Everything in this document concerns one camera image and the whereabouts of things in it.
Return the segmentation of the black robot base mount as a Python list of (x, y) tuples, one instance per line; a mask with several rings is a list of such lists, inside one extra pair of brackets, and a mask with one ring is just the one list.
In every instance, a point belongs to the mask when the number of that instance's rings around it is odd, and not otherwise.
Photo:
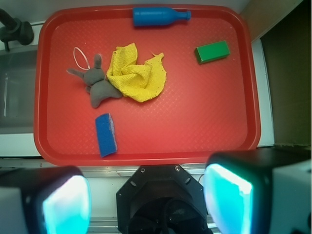
[(178, 165), (141, 166), (116, 193), (122, 234), (210, 234), (203, 186)]

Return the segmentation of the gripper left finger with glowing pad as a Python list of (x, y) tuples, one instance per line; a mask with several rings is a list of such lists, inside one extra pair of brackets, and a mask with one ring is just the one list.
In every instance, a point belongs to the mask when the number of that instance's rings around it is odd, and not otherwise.
[(1, 171), (2, 234), (85, 234), (90, 218), (90, 185), (79, 168)]

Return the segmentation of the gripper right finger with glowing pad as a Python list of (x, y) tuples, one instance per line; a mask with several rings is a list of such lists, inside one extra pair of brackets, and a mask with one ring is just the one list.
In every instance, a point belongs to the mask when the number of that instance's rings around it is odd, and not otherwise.
[(266, 147), (212, 154), (204, 198), (223, 234), (309, 234), (312, 231), (312, 153)]

